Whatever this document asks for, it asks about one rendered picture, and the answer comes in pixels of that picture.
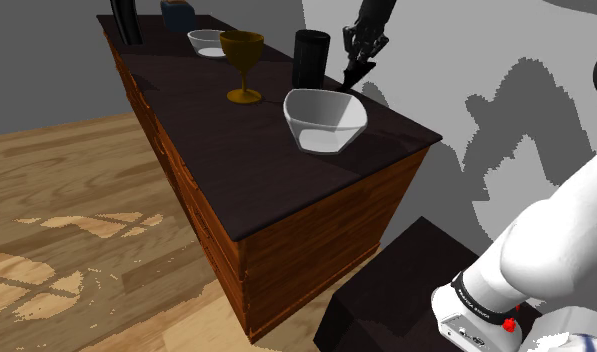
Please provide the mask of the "blue box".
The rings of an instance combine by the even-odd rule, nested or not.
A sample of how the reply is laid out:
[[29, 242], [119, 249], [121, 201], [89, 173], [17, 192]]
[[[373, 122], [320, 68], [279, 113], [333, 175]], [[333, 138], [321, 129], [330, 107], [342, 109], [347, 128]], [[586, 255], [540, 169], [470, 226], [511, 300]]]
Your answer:
[[186, 0], [161, 0], [160, 8], [168, 30], [187, 33], [197, 29], [195, 10]]

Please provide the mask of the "small white bowl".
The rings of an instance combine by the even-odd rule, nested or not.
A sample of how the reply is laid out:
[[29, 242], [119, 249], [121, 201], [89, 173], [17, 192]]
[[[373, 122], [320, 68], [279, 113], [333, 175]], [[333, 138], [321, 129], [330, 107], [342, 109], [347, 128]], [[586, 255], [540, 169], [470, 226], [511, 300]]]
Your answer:
[[225, 58], [225, 53], [220, 42], [222, 30], [201, 29], [187, 33], [187, 37], [200, 57], [221, 59]]

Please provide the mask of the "black cylinder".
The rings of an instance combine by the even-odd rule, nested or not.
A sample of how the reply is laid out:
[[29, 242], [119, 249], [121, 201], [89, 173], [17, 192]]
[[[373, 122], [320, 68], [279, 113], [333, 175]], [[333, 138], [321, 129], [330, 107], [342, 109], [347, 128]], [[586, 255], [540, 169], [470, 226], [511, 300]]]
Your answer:
[[321, 89], [331, 37], [326, 32], [300, 29], [295, 33], [292, 86]]

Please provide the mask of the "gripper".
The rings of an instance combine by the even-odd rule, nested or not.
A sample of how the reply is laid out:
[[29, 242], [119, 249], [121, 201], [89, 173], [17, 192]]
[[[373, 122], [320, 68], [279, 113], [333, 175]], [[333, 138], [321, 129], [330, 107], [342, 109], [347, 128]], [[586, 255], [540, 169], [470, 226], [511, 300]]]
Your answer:
[[376, 66], [375, 62], [368, 59], [375, 57], [389, 42], [389, 38], [384, 35], [384, 28], [383, 23], [358, 19], [353, 25], [342, 29], [344, 48], [349, 59], [344, 70], [342, 92], [349, 92]]

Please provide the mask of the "tall black vase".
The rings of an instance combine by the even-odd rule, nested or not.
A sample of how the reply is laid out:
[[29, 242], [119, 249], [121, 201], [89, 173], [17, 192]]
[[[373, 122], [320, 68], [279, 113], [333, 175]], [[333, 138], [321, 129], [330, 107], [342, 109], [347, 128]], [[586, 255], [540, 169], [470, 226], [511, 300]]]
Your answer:
[[142, 45], [136, 0], [110, 0], [110, 5], [122, 42], [125, 45]]

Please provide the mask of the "large white bowl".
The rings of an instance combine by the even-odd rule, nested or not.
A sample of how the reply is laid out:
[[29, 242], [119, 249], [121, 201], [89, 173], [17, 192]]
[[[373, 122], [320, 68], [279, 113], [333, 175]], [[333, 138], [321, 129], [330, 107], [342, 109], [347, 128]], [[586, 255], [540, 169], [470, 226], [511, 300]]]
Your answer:
[[367, 127], [365, 107], [353, 95], [321, 89], [292, 89], [283, 113], [301, 151], [338, 154]]

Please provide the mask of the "wooden chest of drawers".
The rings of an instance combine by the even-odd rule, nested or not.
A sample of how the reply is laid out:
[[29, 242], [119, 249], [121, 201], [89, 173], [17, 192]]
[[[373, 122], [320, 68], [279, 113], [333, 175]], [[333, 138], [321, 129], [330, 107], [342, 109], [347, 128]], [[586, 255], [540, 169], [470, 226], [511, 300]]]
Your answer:
[[366, 129], [333, 155], [302, 152], [286, 123], [291, 59], [265, 47], [252, 105], [225, 60], [198, 56], [158, 15], [125, 45], [99, 19], [132, 108], [242, 329], [257, 341], [369, 258], [439, 135], [364, 98]]

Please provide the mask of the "golden goblet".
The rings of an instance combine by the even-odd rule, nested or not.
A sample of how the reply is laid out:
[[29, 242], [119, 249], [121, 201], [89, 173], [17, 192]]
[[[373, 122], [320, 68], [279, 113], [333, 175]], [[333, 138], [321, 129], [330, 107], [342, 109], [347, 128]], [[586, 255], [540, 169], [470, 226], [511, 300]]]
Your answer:
[[236, 104], [253, 104], [262, 99], [259, 92], [247, 87], [247, 73], [260, 60], [264, 47], [261, 34], [230, 30], [220, 34], [222, 50], [228, 62], [235, 67], [241, 76], [241, 87], [227, 93], [229, 101]]

